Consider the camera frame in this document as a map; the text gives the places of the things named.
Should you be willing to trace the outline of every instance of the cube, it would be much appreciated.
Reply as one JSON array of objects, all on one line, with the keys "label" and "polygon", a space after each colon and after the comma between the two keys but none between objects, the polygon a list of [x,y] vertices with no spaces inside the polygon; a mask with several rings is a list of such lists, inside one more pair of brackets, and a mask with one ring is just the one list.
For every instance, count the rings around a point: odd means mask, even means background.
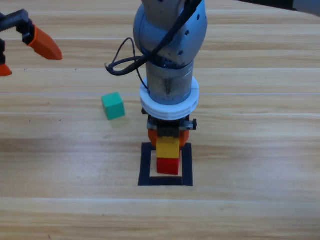
[{"label": "cube", "polygon": [[126,115],[124,102],[118,92],[102,96],[101,100],[108,120],[121,118]]},{"label": "cube", "polygon": [[178,137],[158,137],[156,157],[158,159],[178,159],[180,155],[180,139]]}]

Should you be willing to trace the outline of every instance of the stacked blocks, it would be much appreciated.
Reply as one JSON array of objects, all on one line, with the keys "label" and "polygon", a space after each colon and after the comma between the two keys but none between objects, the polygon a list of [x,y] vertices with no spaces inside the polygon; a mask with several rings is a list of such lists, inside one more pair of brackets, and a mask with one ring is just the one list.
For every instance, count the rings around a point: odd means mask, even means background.
[{"label": "stacked blocks", "polygon": [[118,92],[102,96],[101,100],[108,120],[121,118],[126,115],[124,102]]},{"label": "stacked blocks", "polygon": [[156,168],[158,174],[178,175],[180,150],[189,139],[189,130],[180,131],[179,138],[158,137],[157,130],[148,129],[151,144],[156,147]]},{"label": "stacked blocks", "polygon": [[156,168],[159,174],[178,175],[180,164],[180,139],[159,137],[156,141]]}]

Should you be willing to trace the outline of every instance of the wooden table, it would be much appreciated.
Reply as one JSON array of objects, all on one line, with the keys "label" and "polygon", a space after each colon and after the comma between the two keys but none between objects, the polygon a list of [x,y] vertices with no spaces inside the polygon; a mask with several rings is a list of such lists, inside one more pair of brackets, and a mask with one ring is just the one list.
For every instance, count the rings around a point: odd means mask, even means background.
[{"label": "wooden table", "polygon": [[[319,240],[320,18],[207,0],[194,187],[139,187],[140,82],[104,63],[132,37],[140,3],[1,0],[64,59],[1,33],[13,75],[0,79],[0,239]],[[128,44],[119,58],[131,56]],[[126,117],[109,122],[101,96],[115,91]]]}]

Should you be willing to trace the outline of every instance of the black tape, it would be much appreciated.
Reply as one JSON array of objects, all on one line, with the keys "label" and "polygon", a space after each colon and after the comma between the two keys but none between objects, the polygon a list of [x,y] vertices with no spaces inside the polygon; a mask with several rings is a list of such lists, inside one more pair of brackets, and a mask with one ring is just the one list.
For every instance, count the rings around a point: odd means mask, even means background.
[{"label": "black tape", "polygon": [[151,153],[155,151],[151,142],[142,143],[138,186],[188,186],[193,187],[192,145],[187,143],[182,150],[182,177],[150,177]]}]

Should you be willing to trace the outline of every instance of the wire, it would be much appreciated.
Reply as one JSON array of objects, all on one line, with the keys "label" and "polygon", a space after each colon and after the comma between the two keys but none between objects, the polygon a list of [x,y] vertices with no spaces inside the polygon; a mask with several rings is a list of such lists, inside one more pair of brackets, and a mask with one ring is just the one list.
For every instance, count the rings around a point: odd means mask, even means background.
[{"label": "wire", "polygon": [[[171,30],[166,34],[166,36],[162,39],[162,41],[159,43],[159,45],[148,55],[145,56],[138,56],[138,57],[131,57],[127,58],[118,62],[112,62],[109,66],[105,65],[106,70],[114,75],[114,76],[124,76],[129,73],[132,73],[133,71],[140,68],[142,65],[144,65],[146,62],[148,62],[152,57],[154,57],[158,52],[160,52],[164,46],[168,45],[173,39],[176,33],[187,23],[187,21],[193,16],[193,14],[196,12],[197,7],[200,5],[202,0],[188,0],[185,2],[185,6],[183,9],[183,12],[178,17],[177,21],[174,23]],[[126,67],[123,70],[115,71],[114,67],[122,64],[134,61],[131,65]]]},{"label": "wire", "polygon": [[[115,63],[115,61],[117,60],[117,57],[118,57],[118,55],[119,55],[122,47],[125,45],[125,43],[126,43],[128,40],[130,40],[131,43],[132,43],[133,56],[134,56],[134,57],[130,57],[130,58],[127,58],[127,59],[124,59],[124,60],[120,60],[118,63],[119,63],[119,64],[122,64],[122,63],[126,63],[126,62],[129,62],[129,61],[137,61],[137,60],[136,60],[137,56],[136,56],[136,46],[135,46],[135,42],[134,42],[134,40],[133,40],[131,37],[128,37],[126,40],[124,40],[124,42],[123,42],[123,43],[121,44],[121,46],[119,47],[118,52],[116,53],[116,55],[115,55],[115,57],[114,57],[114,59],[113,59],[113,61],[112,61],[112,64]],[[139,72],[139,69],[138,69],[138,68],[136,69],[136,72],[138,73],[138,76],[139,76],[140,81],[142,82],[143,86],[144,86],[147,90],[149,90],[149,88],[147,87],[147,85],[146,85],[145,82],[143,81],[143,79],[142,79],[142,77],[141,77],[141,75],[140,75],[140,72]]]}]

